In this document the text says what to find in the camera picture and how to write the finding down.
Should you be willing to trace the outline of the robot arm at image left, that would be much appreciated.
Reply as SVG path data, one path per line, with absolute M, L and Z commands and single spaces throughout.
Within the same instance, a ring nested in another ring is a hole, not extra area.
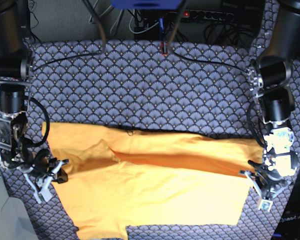
M 20 31 L 18 4 L 15 0 L 0 0 L 0 165 L 17 169 L 33 189 L 38 204 L 53 197 L 49 186 L 68 181 L 62 169 L 69 161 L 49 158 L 50 151 L 41 149 L 33 153 L 29 149 L 42 146 L 50 131 L 50 118 L 44 106 L 26 91 L 33 67 L 32 53 L 26 48 Z M 26 112 L 30 103 L 42 110 L 45 133 L 42 140 L 27 138 Z

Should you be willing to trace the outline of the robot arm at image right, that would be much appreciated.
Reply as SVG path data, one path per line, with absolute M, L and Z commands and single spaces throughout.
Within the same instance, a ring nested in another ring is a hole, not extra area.
M 250 62 L 247 79 L 253 101 L 246 112 L 248 129 L 262 147 L 261 162 L 241 171 L 259 196 L 258 210 L 270 211 L 297 171 L 297 154 L 291 149 L 295 134 L 290 122 L 295 99 L 289 80 L 292 60 L 300 49 L 300 0 L 280 0 L 268 47 Z

